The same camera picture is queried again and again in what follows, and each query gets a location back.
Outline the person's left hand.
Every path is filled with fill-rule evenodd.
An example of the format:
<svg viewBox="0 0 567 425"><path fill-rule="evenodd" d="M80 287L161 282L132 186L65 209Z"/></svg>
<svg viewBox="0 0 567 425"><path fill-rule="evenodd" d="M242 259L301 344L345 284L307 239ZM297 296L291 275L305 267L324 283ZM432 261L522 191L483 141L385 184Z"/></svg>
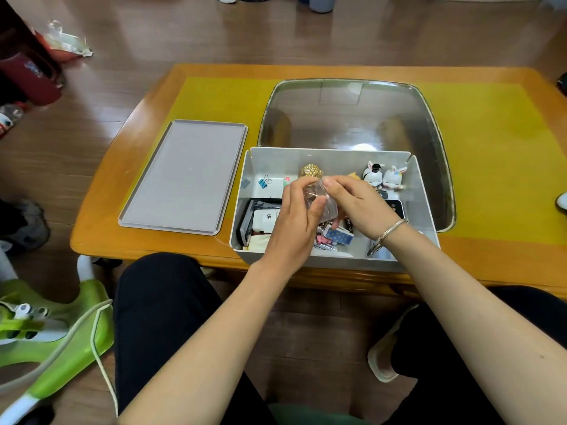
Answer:
<svg viewBox="0 0 567 425"><path fill-rule="evenodd" d="M261 259L268 267L294 273L311 254L317 227L307 226L304 190L318 182L315 177L300 177L284 188L280 214Z"/></svg>

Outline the person's right hand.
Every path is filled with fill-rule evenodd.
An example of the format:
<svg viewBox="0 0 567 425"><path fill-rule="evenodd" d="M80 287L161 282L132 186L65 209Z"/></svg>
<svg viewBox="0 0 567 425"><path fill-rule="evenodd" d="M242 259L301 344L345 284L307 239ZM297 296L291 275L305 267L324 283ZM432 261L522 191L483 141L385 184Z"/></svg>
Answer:
<svg viewBox="0 0 567 425"><path fill-rule="evenodd" d="M349 176L329 176L322 179L327 192L336 197L352 225L367 238L380 240L386 245L409 232L410 226L386 204L384 199L366 181ZM335 218L337 228L344 218Z"/></svg>

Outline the person's right forearm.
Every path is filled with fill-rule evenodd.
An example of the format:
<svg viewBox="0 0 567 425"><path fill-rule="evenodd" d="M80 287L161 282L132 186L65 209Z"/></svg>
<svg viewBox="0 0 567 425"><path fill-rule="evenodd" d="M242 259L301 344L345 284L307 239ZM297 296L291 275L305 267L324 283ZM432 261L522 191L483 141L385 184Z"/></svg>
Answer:
<svg viewBox="0 0 567 425"><path fill-rule="evenodd" d="M407 269L506 424L567 425L567 349L411 226L380 244Z"/></svg>

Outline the blue patterned eraser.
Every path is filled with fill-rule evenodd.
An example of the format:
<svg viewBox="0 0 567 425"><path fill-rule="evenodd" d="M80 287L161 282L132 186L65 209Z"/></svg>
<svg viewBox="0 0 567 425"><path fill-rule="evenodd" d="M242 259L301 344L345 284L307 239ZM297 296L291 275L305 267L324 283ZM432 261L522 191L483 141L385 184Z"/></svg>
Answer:
<svg viewBox="0 0 567 425"><path fill-rule="evenodd" d="M326 226L322 235L329 239L330 242L342 245L349 245L354 239L354 234L349 230L342 227L334 229L331 225Z"/></svg>

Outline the white card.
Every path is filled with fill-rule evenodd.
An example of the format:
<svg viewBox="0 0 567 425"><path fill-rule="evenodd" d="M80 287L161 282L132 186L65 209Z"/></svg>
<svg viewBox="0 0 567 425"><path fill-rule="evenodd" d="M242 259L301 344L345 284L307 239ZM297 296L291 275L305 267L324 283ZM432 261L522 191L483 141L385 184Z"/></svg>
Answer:
<svg viewBox="0 0 567 425"><path fill-rule="evenodd" d="M282 199L284 188L297 180L298 176L285 176L282 178L271 178L271 183L267 184L268 196L270 199Z"/></svg>

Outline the white stapler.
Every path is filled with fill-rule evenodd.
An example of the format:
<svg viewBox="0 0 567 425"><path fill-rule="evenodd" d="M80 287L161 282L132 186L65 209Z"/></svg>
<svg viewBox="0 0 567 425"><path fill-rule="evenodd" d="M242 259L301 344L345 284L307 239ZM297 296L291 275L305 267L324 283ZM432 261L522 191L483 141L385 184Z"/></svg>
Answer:
<svg viewBox="0 0 567 425"><path fill-rule="evenodd" d="M252 231L266 235L271 234L279 214L279 208L255 210L252 218Z"/></svg>

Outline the white rabbit figurine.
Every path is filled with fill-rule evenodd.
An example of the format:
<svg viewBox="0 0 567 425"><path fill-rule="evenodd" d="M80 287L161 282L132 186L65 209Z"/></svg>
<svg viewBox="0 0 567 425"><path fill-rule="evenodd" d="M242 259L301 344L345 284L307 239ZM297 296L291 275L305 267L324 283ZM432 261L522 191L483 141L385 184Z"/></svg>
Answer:
<svg viewBox="0 0 567 425"><path fill-rule="evenodd" d="M394 165L386 170L382 177L382 188L388 190L402 190L403 174L406 172L407 167L397 168Z"/></svg>

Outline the black case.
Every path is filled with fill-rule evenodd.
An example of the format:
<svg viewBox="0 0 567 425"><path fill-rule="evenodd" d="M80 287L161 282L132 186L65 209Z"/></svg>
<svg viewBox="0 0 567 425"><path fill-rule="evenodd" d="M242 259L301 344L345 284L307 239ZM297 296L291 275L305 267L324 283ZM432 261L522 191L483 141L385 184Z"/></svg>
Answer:
<svg viewBox="0 0 567 425"><path fill-rule="evenodd" d="M281 209L282 200L275 200L270 198L252 198L250 199L246 206L243 216L240 219L237 228L237 240L243 249L246 249L250 245L251 237L253 235L265 235L260 233L254 233L252 231L252 218L253 213L257 209L268 209L268 208L279 208Z"/></svg>

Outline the grey box lid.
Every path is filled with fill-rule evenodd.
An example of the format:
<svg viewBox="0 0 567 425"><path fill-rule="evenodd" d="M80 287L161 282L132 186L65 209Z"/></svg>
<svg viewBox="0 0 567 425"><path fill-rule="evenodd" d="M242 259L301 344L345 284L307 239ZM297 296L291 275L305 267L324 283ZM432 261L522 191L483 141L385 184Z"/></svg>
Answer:
<svg viewBox="0 0 567 425"><path fill-rule="evenodd" d="M247 132L243 123L171 121L134 184L118 224L217 235Z"/></svg>

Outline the beige slipper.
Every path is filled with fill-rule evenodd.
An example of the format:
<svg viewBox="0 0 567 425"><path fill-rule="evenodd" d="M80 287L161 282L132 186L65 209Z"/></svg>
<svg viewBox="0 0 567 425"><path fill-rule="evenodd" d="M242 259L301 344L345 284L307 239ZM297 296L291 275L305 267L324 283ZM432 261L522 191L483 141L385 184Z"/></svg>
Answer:
<svg viewBox="0 0 567 425"><path fill-rule="evenodd" d="M396 320L393 326L377 341L367 353L368 365L374 376L382 383L390 383L399 375L393 370L391 364L391 355L393 347L397 342L397 332L400 329L401 322L406 315L418 304L410 306Z"/></svg>

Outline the wooden coffee table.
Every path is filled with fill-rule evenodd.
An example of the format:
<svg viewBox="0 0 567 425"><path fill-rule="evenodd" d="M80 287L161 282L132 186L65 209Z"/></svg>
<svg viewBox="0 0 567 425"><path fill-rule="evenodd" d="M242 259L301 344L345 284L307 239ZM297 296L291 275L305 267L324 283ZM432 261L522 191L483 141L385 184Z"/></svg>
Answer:
<svg viewBox="0 0 567 425"><path fill-rule="evenodd" d="M528 68L177 64L110 145L71 248L118 259L170 251L247 270L229 245L237 186L215 236L125 228L118 218L170 121L243 123L247 150L273 90L290 79L416 85L441 128L457 207L456 224L440 234L442 250L486 285L532 285L567 298L567 216L555 206L567 192L567 99Z"/></svg>

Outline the person's green shirt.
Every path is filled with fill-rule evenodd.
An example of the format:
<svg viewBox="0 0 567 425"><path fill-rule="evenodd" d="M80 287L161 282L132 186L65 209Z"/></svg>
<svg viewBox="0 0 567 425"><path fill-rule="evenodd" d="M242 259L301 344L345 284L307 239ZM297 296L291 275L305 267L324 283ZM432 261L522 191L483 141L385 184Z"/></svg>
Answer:
<svg viewBox="0 0 567 425"><path fill-rule="evenodd" d="M268 405L278 425L372 425L348 414L329 413L301 405Z"/></svg>

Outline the grey shoe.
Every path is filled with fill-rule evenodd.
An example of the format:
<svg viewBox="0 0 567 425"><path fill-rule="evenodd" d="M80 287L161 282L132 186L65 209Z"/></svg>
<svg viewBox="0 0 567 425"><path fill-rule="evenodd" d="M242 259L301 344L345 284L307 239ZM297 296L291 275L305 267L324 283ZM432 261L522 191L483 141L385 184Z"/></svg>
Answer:
<svg viewBox="0 0 567 425"><path fill-rule="evenodd" d="M10 253L36 250L51 235L44 210L32 200L0 200L0 246Z"/></svg>

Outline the crumpled plastic bag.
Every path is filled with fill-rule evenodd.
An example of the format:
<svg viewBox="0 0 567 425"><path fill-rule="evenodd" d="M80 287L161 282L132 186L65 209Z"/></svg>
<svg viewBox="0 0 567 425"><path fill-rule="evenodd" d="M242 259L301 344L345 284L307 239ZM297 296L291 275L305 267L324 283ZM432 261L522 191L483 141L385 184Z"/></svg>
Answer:
<svg viewBox="0 0 567 425"><path fill-rule="evenodd" d="M86 37L67 33L57 20L51 20L47 24L47 31L42 34L42 38L55 59L60 62L90 58L94 55Z"/></svg>

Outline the red bag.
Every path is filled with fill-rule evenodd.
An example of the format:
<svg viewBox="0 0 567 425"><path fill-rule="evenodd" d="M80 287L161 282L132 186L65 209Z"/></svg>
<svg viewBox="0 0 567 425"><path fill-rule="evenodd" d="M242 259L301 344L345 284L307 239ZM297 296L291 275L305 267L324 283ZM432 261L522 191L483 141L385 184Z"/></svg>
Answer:
<svg viewBox="0 0 567 425"><path fill-rule="evenodd" d="M15 29L0 32L0 72L35 106L61 98L61 69L33 35L19 35Z"/></svg>

